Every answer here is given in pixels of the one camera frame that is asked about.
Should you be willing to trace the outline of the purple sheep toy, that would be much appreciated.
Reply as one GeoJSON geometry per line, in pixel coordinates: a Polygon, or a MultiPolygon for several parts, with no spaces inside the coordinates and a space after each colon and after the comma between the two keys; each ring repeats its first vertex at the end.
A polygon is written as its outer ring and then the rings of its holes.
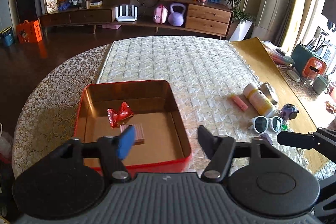
{"type": "Polygon", "coordinates": [[[296,106],[293,104],[287,103],[282,107],[280,117],[283,120],[288,121],[295,119],[298,114],[299,114],[298,108],[296,108],[296,106]]]}

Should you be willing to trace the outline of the white sunglasses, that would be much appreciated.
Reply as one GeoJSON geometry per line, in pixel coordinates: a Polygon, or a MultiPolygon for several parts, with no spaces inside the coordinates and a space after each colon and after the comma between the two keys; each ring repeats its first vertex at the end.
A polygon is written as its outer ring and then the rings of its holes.
{"type": "Polygon", "coordinates": [[[272,118],[265,116],[257,116],[251,120],[252,124],[249,126],[249,130],[254,130],[258,134],[266,133],[270,128],[273,132],[279,133],[282,129],[283,119],[279,116],[272,118]]]}

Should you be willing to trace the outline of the pink eraser stick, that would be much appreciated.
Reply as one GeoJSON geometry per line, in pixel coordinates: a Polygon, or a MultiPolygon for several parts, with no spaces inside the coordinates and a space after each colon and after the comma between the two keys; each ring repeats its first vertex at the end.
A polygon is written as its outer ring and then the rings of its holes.
{"type": "Polygon", "coordinates": [[[248,105],[238,95],[231,94],[230,98],[242,111],[246,111],[248,109],[248,105]]]}

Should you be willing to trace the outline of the white yellow bottle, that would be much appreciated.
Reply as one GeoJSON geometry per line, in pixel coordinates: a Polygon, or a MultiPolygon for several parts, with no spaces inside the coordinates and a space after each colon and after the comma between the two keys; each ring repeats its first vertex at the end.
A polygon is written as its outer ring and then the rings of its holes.
{"type": "Polygon", "coordinates": [[[248,84],[244,90],[243,95],[256,109],[256,111],[265,117],[272,117],[276,113],[276,107],[266,97],[266,95],[253,83],[248,84]]]}

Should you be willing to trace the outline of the round gold tin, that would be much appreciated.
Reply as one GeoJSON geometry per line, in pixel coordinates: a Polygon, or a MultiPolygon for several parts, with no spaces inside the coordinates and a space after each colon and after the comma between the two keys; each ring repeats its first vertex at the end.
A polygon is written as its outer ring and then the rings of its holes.
{"type": "Polygon", "coordinates": [[[274,87],[272,87],[272,85],[270,83],[268,83],[268,82],[262,83],[260,85],[259,89],[264,93],[266,98],[268,98],[268,100],[270,100],[270,102],[272,102],[272,104],[274,106],[278,105],[279,99],[278,99],[277,93],[276,93],[274,87]]]}

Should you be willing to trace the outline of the yellow table runner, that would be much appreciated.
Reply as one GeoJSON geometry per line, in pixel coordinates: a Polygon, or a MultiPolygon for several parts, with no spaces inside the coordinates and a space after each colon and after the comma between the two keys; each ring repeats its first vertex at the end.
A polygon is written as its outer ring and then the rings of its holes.
{"type": "Polygon", "coordinates": [[[280,107],[286,103],[291,103],[299,109],[297,118],[289,122],[289,127],[293,131],[306,134],[317,129],[314,121],[294,91],[292,91],[258,38],[231,42],[231,46],[243,57],[255,72],[255,75],[259,77],[261,83],[268,82],[274,87],[280,100],[280,107]]]}

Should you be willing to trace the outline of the pink wafer bar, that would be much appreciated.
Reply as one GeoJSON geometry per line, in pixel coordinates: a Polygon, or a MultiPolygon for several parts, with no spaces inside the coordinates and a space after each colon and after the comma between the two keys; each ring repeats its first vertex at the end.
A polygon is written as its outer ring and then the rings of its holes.
{"type": "Polygon", "coordinates": [[[120,125],[120,133],[123,133],[129,126],[134,127],[135,130],[135,138],[134,144],[143,144],[145,143],[145,135],[143,133],[142,124],[122,124],[120,125]]]}

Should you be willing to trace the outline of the red candy wrapper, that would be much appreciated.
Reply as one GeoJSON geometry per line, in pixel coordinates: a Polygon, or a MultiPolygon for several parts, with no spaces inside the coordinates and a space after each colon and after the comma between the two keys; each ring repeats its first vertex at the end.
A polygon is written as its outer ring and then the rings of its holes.
{"type": "Polygon", "coordinates": [[[125,101],[117,111],[114,109],[107,109],[107,114],[111,128],[117,128],[120,125],[124,125],[127,120],[134,116],[133,110],[125,101]]]}

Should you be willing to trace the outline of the green mug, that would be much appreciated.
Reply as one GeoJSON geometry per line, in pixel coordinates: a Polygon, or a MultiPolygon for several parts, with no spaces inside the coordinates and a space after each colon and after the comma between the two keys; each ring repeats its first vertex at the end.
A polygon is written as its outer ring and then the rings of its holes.
{"type": "Polygon", "coordinates": [[[328,80],[322,76],[322,75],[317,75],[312,86],[313,90],[317,94],[328,94],[330,89],[329,89],[329,82],[328,80]]]}

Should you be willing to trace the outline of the clear glass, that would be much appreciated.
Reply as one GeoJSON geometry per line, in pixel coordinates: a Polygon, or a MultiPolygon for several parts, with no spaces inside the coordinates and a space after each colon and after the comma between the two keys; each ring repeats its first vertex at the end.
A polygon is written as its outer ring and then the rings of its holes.
{"type": "Polygon", "coordinates": [[[308,88],[311,87],[311,84],[314,81],[317,72],[318,72],[318,69],[316,69],[315,67],[312,67],[312,66],[309,67],[309,70],[307,72],[307,75],[304,81],[305,86],[307,86],[308,88]]]}

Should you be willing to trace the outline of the red metal tin box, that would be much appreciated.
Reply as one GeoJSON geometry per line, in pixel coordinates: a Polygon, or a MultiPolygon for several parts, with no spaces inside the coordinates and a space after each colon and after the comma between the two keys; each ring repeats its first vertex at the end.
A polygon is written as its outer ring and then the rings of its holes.
{"type": "Polygon", "coordinates": [[[107,109],[127,102],[134,116],[125,124],[142,124],[145,143],[133,145],[124,166],[137,172],[182,172],[191,159],[191,146],[170,84],[165,80],[90,84],[84,88],[74,136],[84,143],[120,135],[111,128],[107,109]]]}

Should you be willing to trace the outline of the round white lid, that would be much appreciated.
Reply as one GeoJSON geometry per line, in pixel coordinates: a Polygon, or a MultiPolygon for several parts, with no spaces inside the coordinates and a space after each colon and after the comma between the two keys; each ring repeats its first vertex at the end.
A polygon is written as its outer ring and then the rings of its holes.
{"type": "Polygon", "coordinates": [[[296,83],[300,83],[300,77],[299,77],[299,75],[295,72],[295,71],[293,71],[293,70],[287,70],[286,71],[286,74],[293,80],[293,81],[295,81],[296,83]]]}

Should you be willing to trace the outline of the lace tablecloth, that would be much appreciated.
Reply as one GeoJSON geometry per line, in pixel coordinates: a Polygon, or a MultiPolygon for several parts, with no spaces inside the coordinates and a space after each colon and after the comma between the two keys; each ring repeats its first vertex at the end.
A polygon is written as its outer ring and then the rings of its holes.
{"type": "Polygon", "coordinates": [[[110,45],[71,57],[30,94],[14,132],[12,168],[18,177],[74,135],[83,89],[97,81],[110,45]]]}

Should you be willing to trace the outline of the cream quilted table mat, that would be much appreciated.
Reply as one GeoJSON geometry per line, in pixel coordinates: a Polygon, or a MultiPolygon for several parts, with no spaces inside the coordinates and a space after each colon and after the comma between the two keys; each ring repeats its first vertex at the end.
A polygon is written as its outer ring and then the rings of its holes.
{"type": "Polygon", "coordinates": [[[208,159],[197,142],[197,128],[213,135],[251,141],[256,136],[253,107],[241,110],[241,96],[259,79],[229,42],[195,36],[145,36],[112,44],[98,83],[166,80],[173,91],[192,148],[188,170],[201,173],[208,159]]]}

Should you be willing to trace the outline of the white router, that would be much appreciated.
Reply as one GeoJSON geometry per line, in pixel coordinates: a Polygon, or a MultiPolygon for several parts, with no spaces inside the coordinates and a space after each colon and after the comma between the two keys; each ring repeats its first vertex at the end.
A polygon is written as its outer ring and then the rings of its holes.
{"type": "Polygon", "coordinates": [[[119,5],[115,7],[115,19],[117,22],[135,22],[137,15],[138,7],[135,5],[119,5]]]}

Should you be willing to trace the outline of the purple kettlebell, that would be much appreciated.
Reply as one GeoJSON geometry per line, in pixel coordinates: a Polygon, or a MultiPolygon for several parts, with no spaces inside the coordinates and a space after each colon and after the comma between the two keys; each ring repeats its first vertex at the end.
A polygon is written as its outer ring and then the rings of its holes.
{"type": "Polygon", "coordinates": [[[180,27],[184,24],[184,14],[186,11],[186,6],[181,3],[172,3],[170,5],[170,14],[168,17],[169,24],[175,27],[180,27]],[[175,7],[182,8],[182,12],[174,11],[175,7]]]}

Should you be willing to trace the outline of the pink toy case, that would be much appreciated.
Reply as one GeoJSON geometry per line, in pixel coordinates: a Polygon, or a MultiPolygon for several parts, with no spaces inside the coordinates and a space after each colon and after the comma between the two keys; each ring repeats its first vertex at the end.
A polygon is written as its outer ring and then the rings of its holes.
{"type": "Polygon", "coordinates": [[[167,20],[168,9],[160,4],[154,10],[153,21],[157,24],[164,24],[167,20]]]}

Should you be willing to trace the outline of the wooden tv cabinet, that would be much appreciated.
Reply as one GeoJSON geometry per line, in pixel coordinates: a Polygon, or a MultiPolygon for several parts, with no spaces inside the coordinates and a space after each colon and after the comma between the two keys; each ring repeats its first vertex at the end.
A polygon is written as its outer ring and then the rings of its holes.
{"type": "Polygon", "coordinates": [[[87,0],[83,9],[68,8],[39,17],[41,28],[128,25],[184,30],[226,37],[232,11],[225,5],[196,0],[87,0]]]}

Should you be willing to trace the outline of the orange gift bag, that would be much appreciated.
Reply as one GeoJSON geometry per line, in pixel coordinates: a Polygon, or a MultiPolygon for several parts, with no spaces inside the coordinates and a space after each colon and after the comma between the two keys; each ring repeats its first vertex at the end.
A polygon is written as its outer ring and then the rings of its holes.
{"type": "Polygon", "coordinates": [[[16,26],[18,40],[23,43],[38,43],[42,41],[42,32],[38,20],[25,20],[16,26]]]}

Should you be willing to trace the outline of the blue bucket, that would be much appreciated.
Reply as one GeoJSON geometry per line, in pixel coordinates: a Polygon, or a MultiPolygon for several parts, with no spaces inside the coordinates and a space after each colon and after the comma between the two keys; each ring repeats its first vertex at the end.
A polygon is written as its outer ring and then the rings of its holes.
{"type": "Polygon", "coordinates": [[[12,27],[5,28],[0,32],[1,42],[4,47],[9,47],[14,43],[14,35],[12,27]]]}

